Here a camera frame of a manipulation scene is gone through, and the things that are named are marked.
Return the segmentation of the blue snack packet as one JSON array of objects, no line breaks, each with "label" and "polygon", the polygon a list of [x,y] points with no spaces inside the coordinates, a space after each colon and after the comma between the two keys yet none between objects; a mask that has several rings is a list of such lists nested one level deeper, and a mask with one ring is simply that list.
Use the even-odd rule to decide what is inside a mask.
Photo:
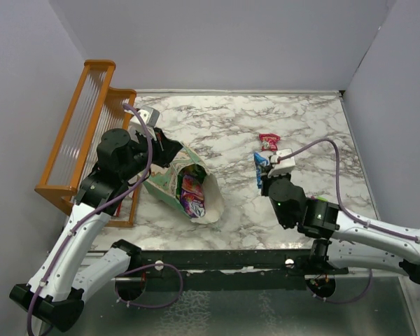
[{"label": "blue snack packet", "polygon": [[256,185],[258,189],[262,188],[262,174],[266,172],[266,168],[269,166],[270,161],[268,157],[263,156],[262,152],[255,152],[253,154],[253,161],[255,164],[256,173]]}]

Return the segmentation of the green illustrated paper bag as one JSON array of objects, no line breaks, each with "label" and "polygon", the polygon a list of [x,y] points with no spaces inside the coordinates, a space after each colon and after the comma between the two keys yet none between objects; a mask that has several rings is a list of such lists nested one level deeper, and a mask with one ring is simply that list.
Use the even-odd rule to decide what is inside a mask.
[{"label": "green illustrated paper bag", "polygon": [[193,149],[183,144],[168,168],[152,164],[150,170],[150,177],[143,182],[150,195],[194,223],[220,220],[224,199],[217,179]]}]

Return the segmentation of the red snack packet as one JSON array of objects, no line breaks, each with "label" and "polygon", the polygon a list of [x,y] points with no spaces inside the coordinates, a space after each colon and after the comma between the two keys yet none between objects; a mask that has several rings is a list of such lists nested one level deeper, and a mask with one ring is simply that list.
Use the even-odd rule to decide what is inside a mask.
[{"label": "red snack packet", "polygon": [[259,134],[259,140],[263,151],[274,152],[278,150],[277,144],[281,140],[281,137],[273,133],[266,133]]}]

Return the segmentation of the purple snack packet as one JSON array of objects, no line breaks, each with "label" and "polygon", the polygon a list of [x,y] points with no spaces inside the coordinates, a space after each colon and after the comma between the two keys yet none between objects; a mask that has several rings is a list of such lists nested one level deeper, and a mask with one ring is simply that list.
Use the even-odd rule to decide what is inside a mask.
[{"label": "purple snack packet", "polygon": [[203,187],[195,176],[183,176],[179,200],[189,217],[200,218],[205,215]]}]

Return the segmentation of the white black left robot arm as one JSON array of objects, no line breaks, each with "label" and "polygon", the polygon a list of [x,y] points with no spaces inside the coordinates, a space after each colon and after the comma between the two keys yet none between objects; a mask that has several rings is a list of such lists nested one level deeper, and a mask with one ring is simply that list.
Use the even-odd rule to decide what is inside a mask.
[{"label": "white black left robot arm", "polygon": [[59,239],[37,273],[16,284],[10,298],[27,311],[27,333],[32,319],[61,332],[80,317],[85,303],[113,277],[133,276],[151,268],[137,246],[120,240],[95,264],[83,271],[81,263],[92,242],[111,220],[122,200],[140,185],[151,165],[168,167],[182,145],[168,139],[161,129],[131,136],[124,129],[106,131],[97,145],[97,162],[81,182],[71,215]]}]

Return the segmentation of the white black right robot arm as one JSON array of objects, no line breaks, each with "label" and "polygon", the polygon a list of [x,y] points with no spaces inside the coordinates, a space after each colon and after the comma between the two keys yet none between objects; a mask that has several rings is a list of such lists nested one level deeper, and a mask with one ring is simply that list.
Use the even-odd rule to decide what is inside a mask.
[{"label": "white black right robot arm", "polygon": [[262,173],[260,190],[283,229],[314,240],[307,257],[312,272],[348,267],[387,270],[420,285],[420,229],[373,220],[339,204],[307,197],[291,182],[290,174]]}]

